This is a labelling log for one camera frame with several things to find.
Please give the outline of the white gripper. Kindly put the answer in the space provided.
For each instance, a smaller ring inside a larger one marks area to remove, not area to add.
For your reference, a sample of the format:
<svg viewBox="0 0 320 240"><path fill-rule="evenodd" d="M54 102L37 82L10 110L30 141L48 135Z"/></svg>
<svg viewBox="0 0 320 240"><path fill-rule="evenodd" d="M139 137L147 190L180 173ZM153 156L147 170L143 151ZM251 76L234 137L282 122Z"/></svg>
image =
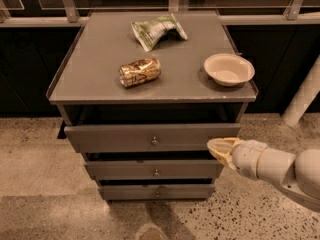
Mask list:
<svg viewBox="0 0 320 240"><path fill-rule="evenodd" d="M235 170L243 177L257 180L257 164L266 143L236 137L214 138L207 142L210 154L222 165Z"/></svg>

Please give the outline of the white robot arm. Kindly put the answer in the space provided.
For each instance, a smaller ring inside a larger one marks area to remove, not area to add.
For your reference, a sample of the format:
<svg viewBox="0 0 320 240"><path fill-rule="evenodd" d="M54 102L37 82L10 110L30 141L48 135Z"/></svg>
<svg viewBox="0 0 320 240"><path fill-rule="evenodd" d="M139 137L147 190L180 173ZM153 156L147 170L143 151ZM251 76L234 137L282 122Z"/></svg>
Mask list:
<svg viewBox="0 0 320 240"><path fill-rule="evenodd" d="M312 66L282 116L295 126L320 91L320 57ZM239 138L216 138L207 142L211 155L239 175L262 180L296 203L320 211L320 150L298 155L270 148L266 143Z"/></svg>

